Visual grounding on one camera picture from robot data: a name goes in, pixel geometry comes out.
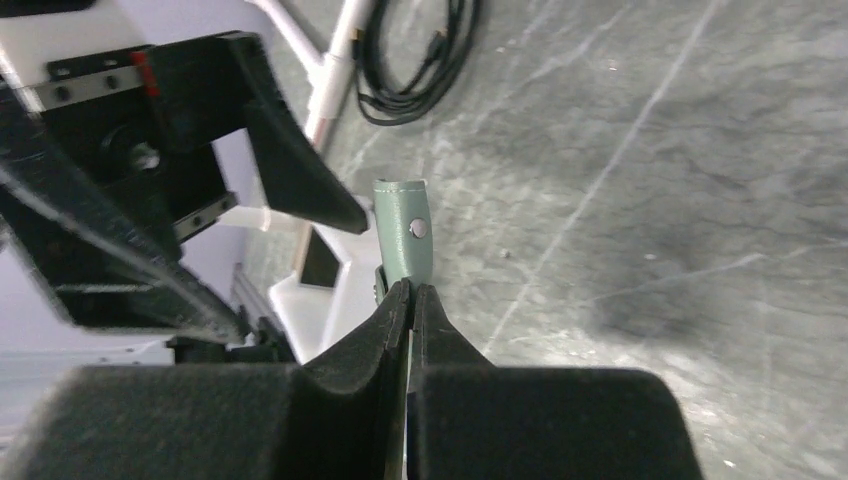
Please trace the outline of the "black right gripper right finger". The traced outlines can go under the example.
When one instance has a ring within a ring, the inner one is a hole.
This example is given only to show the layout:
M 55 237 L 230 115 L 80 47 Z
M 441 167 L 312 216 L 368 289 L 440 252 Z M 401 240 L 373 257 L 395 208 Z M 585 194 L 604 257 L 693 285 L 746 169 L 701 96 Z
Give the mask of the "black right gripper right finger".
M 412 479 L 699 479 L 680 405 L 655 374 L 610 367 L 499 367 L 416 295 Z

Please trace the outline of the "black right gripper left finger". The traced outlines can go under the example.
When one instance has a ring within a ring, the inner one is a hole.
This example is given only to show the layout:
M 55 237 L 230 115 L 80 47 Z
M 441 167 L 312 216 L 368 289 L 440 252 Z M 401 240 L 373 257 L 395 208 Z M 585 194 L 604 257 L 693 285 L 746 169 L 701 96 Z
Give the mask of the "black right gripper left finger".
M 411 285 L 308 364 L 86 366 L 35 409 L 5 479 L 378 479 Z

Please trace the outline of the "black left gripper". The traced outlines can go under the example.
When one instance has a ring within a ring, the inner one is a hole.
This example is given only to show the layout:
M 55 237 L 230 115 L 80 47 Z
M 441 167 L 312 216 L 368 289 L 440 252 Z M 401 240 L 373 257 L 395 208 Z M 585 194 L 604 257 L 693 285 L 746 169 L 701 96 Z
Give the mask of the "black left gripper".
M 352 234 L 365 209 L 324 164 L 261 38 L 229 31 L 1 63 L 1 217 L 71 325 L 236 343 L 244 319 L 183 264 L 236 199 L 213 145 L 247 131 L 268 206 Z

